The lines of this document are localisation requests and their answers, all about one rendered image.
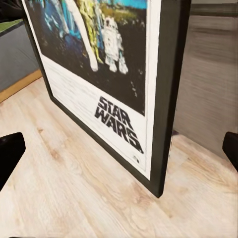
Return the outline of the poster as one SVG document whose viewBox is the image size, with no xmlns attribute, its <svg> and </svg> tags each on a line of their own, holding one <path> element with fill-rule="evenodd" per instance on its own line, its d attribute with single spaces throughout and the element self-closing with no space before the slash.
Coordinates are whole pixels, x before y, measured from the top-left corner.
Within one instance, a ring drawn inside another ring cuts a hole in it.
<svg viewBox="0 0 238 238">
<path fill-rule="evenodd" d="M 163 195 L 191 0 L 16 0 L 51 101 Z"/>
</svg>

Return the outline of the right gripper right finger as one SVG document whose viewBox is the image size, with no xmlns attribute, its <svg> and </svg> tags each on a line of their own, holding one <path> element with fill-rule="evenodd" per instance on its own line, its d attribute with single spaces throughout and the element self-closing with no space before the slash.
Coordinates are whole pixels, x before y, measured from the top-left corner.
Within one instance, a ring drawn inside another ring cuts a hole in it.
<svg viewBox="0 0 238 238">
<path fill-rule="evenodd" d="M 222 149 L 238 172 L 238 134 L 227 132 Z"/>
</svg>

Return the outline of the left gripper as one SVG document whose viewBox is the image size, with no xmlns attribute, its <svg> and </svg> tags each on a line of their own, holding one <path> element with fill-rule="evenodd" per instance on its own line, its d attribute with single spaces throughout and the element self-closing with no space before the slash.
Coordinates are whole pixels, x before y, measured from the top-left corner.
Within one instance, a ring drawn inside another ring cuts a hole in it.
<svg viewBox="0 0 238 238">
<path fill-rule="evenodd" d="M 24 12 L 16 0 L 0 0 L 0 23 L 22 19 Z"/>
</svg>

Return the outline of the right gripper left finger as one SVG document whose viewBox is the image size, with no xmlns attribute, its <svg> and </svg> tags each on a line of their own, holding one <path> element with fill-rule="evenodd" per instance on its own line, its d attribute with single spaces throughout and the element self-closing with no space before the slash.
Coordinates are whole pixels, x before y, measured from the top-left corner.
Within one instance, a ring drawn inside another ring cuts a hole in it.
<svg viewBox="0 0 238 238">
<path fill-rule="evenodd" d="M 26 151 L 21 132 L 0 137 L 0 191 Z"/>
</svg>

